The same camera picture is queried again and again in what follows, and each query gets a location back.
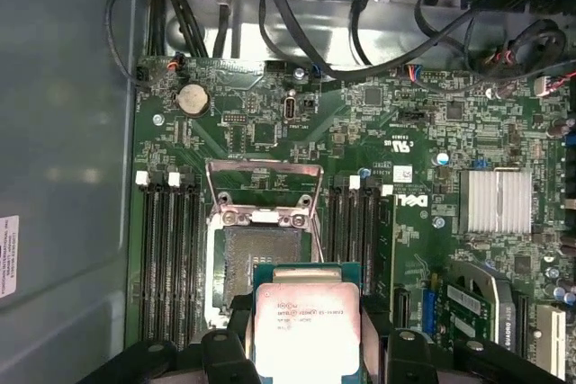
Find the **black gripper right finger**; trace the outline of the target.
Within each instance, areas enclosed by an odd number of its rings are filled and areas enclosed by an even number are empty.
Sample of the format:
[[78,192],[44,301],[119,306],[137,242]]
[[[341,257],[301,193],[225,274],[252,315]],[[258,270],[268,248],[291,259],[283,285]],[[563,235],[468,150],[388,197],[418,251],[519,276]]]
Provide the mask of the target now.
[[458,340],[447,351],[422,332],[392,325],[378,300],[362,300],[361,352],[372,383],[560,383],[501,346]]

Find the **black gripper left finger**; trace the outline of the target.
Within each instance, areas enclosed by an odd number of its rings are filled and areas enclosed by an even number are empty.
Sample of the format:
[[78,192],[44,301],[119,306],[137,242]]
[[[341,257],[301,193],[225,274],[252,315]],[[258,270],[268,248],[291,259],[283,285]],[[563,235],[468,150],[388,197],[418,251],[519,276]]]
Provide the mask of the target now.
[[82,378],[82,383],[259,383],[246,351],[253,317],[251,294],[232,301],[224,329],[210,330],[182,350],[169,341],[145,340],[126,348]]

